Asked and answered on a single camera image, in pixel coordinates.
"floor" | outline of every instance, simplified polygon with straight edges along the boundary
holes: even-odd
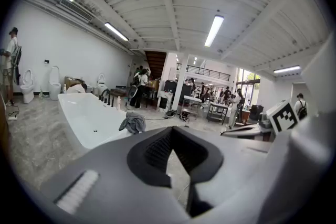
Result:
[[[18,175],[25,182],[39,189],[41,183],[76,159],[77,155],[63,130],[57,101],[35,96],[31,103],[23,104],[22,97],[17,96],[15,104],[19,108],[17,120],[8,121],[11,133],[10,158]],[[123,100],[121,109],[126,111]],[[17,108],[9,107],[6,114],[14,111],[17,111]],[[163,114],[156,112],[152,106],[146,108],[142,105],[136,112],[145,116],[146,131],[178,125],[187,125],[214,135],[220,135],[226,130],[225,125],[218,122],[208,123],[205,119],[206,113],[202,110],[198,119],[192,116],[189,122],[183,122],[177,116],[165,120],[162,118]],[[174,196],[185,207],[189,176],[174,152],[169,158],[167,174],[172,177]]]

